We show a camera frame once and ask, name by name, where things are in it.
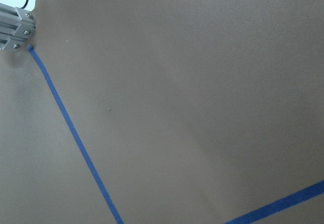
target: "metal bracket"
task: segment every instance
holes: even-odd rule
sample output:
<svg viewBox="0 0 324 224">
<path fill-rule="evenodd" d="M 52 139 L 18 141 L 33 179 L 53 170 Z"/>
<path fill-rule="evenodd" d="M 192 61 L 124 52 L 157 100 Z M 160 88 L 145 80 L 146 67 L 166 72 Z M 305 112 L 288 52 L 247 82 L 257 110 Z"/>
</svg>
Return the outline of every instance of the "metal bracket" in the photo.
<svg viewBox="0 0 324 224">
<path fill-rule="evenodd" d="M 0 4 L 0 50 L 16 52 L 34 31 L 29 11 Z"/>
</svg>

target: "gray surface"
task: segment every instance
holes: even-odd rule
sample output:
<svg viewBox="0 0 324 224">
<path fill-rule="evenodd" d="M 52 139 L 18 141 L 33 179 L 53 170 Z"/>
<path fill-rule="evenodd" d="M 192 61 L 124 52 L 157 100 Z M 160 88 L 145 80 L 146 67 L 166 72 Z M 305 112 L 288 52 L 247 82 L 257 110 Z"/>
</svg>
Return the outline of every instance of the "gray surface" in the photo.
<svg viewBox="0 0 324 224">
<path fill-rule="evenodd" d="M 36 1 L 34 47 L 125 223 L 222 223 L 324 179 L 323 2 Z M 40 71 L 1 62 L 0 221 L 113 223 Z"/>
</svg>

